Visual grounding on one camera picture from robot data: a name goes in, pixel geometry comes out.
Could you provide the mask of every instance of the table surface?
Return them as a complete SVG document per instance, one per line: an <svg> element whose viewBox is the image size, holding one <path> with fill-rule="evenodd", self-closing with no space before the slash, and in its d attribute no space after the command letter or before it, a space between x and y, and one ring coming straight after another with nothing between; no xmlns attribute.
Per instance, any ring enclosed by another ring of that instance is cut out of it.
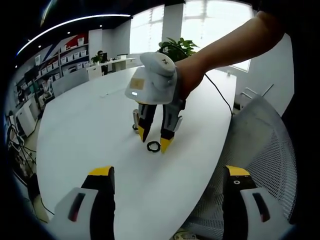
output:
<svg viewBox="0 0 320 240"><path fill-rule="evenodd" d="M98 66L106 66L106 65L110 65L110 64L116 64L116 63L121 63L121 62L135 60L135 59L136 58L134 58L134 57L124 58L124 59L117 59L117 60L112 60L112 61L107 61L107 62L104 62L104 63L100 63L100 65L98 65ZM94 67L97 67L97 65L89 66L86 69L91 69L91 68L94 68Z"/></svg>
<svg viewBox="0 0 320 240"><path fill-rule="evenodd" d="M135 70L83 83L46 105L37 140L38 183L44 205L54 212L92 169L112 165L115 239L165 240L202 196L222 152L231 114L204 79L187 99L180 113L183 121L167 151L149 152L147 143L160 141L162 107L157 107L143 143L132 130L138 104L125 97ZM233 106L236 77L218 70L207 74Z"/></svg>

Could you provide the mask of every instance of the box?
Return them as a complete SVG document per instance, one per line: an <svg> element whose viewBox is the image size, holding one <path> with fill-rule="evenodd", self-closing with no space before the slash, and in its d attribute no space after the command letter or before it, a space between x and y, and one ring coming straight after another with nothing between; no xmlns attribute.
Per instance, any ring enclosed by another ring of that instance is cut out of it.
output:
<svg viewBox="0 0 320 240"><path fill-rule="evenodd" d="M52 64L46 66L46 70L47 70L48 72L51 71L51 70L52 70Z"/></svg>
<svg viewBox="0 0 320 240"><path fill-rule="evenodd" d="M39 66L41 64L41 55L35 57L35 65Z"/></svg>
<svg viewBox="0 0 320 240"><path fill-rule="evenodd" d="M84 67L84 68L88 68L88 67L90 67L90 63L89 63L89 61L85 61L85 62L83 62L83 67Z"/></svg>
<svg viewBox="0 0 320 240"><path fill-rule="evenodd" d="M56 69L57 67L59 67L58 61L54 61L54 62L52 63L52 66L53 66L54 69Z"/></svg>
<svg viewBox="0 0 320 240"><path fill-rule="evenodd" d="M83 68L83 63L81 62L81 63L78 63L77 65L76 65L76 69L77 70L79 70L79 69L82 69Z"/></svg>
<svg viewBox="0 0 320 240"><path fill-rule="evenodd" d="M46 67L41 70L42 75L45 75L47 72L48 72L48 71L47 71L47 68L46 68Z"/></svg>
<svg viewBox="0 0 320 240"><path fill-rule="evenodd" d="M81 46L83 44L85 44L85 38L84 37L78 38L78 46Z"/></svg>
<svg viewBox="0 0 320 240"><path fill-rule="evenodd" d="M74 59L74 55L71 54L71 55L67 56L66 59L68 60L68 62L71 62Z"/></svg>
<svg viewBox="0 0 320 240"><path fill-rule="evenodd" d="M87 56L87 50L83 50L80 52L81 57Z"/></svg>
<svg viewBox="0 0 320 240"><path fill-rule="evenodd" d="M61 58L61 64L65 64L67 62L67 58L66 57L62 57Z"/></svg>
<svg viewBox="0 0 320 240"><path fill-rule="evenodd" d="M75 54L73 54L74 59L78 59L80 58L80 52L76 52Z"/></svg>
<svg viewBox="0 0 320 240"><path fill-rule="evenodd" d="M67 45L64 45L63 47L61 47L61 52L65 52L67 51Z"/></svg>
<svg viewBox="0 0 320 240"><path fill-rule="evenodd" d="M60 78L60 73L57 73L57 74L54 75L54 79L55 80L58 80L59 78Z"/></svg>

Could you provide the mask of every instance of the window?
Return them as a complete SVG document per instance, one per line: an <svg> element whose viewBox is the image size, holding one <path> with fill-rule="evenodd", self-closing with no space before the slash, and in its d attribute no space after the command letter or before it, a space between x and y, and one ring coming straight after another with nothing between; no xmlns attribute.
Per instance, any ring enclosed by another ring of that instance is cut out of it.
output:
<svg viewBox="0 0 320 240"><path fill-rule="evenodd" d="M156 52L162 40L165 6L138 13L131 20L130 53Z"/></svg>
<svg viewBox="0 0 320 240"><path fill-rule="evenodd" d="M228 0L186 0L181 36L199 46L196 51L222 38L253 17L250 5ZM249 71L250 60L232 65Z"/></svg>

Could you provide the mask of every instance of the sticker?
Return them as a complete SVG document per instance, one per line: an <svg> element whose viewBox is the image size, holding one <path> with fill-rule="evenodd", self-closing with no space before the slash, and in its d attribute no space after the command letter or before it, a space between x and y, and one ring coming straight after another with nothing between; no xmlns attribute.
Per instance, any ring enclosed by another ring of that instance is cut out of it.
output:
<svg viewBox="0 0 320 240"><path fill-rule="evenodd" d="M130 88L131 89L138 89L142 90L144 89L145 80L143 78L131 78L130 82Z"/></svg>

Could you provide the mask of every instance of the led light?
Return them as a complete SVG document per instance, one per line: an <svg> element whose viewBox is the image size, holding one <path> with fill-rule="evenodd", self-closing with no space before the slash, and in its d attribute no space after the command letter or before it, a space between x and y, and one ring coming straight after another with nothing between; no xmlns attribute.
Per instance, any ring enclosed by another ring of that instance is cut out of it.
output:
<svg viewBox="0 0 320 240"><path fill-rule="evenodd" d="M26 45L24 45L18 52L16 55L18 55L23 49L25 49L29 44L31 44L34 40L40 38L41 36L43 36L44 34L50 32L53 29L56 29L58 27L61 27L63 25L69 24L69 23L73 23L75 21L79 21L79 20L84 20L84 19L92 19L92 18L100 18L100 17L131 17L131 15L127 15L127 14L100 14L100 15L92 15L92 16L84 16L84 17L79 17L76 19L72 19L69 21L65 21L63 23L60 23L56 26L53 26L47 30L45 30L44 32L40 33L39 35L35 36L33 39L31 39L31 41L29 41Z"/></svg>

